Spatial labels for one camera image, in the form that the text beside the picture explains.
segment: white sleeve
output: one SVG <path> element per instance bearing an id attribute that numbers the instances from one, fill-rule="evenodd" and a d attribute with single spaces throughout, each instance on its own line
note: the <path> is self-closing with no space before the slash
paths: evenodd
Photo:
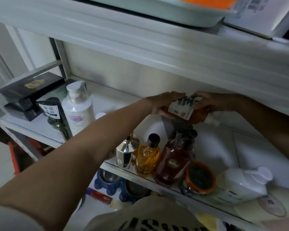
<path id="1" fill-rule="evenodd" d="M 34 219 L 12 208 L 0 206 L 0 231 L 44 231 Z"/>

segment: hand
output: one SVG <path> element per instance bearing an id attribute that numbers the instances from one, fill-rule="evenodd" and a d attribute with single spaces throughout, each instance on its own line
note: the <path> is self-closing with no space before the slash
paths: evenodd
<path id="1" fill-rule="evenodd" d="M 145 98 L 151 105 L 151 114 L 159 114 L 170 119 L 176 119 L 177 117 L 173 114 L 166 113 L 161 109 L 163 106 L 169 106 L 171 102 L 181 99 L 185 96 L 185 93 L 178 93 L 175 91 L 165 92 L 156 96 L 150 96 Z"/>
<path id="2" fill-rule="evenodd" d="M 235 111 L 240 100 L 244 98 L 240 94 L 221 94 L 198 91 L 192 98 L 201 97 L 202 100 L 193 105 L 194 109 L 208 107 L 210 112 L 215 111 Z"/>

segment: orange paper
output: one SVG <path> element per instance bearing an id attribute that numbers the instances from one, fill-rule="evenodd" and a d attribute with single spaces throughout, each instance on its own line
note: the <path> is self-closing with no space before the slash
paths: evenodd
<path id="1" fill-rule="evenodd" d="M 237 0 L 181 0 L 218 9 L 229 9 Z"/>

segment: person's right arm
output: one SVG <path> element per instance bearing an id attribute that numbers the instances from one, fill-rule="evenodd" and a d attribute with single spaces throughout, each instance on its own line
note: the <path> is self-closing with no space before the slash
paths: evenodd
<path id="1" fill-rule="evenodd" d="M 236 111 L 289 159 L 289 116 L 239 94 L 196 92 L 194 109 Z"/>

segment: orange lid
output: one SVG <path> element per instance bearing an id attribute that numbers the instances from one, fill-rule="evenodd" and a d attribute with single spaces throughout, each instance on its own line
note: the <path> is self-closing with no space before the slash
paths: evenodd
<path id="1" fill-rule="evenodd" d="M 211 8 L 229 9 L 237 0 L 181 0 L 197 5 L 204 5 Z"/>
<path id="2" fill-rule="evenodd" d="M 200 188 L 199 186 L 195 185 L 195 183 L 193 183 L 193 181 L 195 182 L 195 179 L 194 178 L 190 178 L 191 170 L 195 170 L 195 167 L 199 167 L 202 170 L 204 170 L 206 175 L 203 175 L 203 176 L 204 177 L 209 177 L 208 179 L 212 182 L 212 183 L 208 183 L 208 185 L 206 186 L 207 188 L 205 188 L 205 189 Z M 196 193 L 199 193 L 199 194 L 209 194 L 210 192 L 212 192 L 212 190 L 215 187 L 214 174 L 212 173 L 211 169 L 208 166 L 206 166 L 205 164 L 203 164 L 201 162 L 192 161 L 192 163 L 189 166 L 189 169 L 185 172 L 184 178 L 185 178 L 185 181 L 186 181 L 187 185 L 193 191 L 195 191 Z"/>

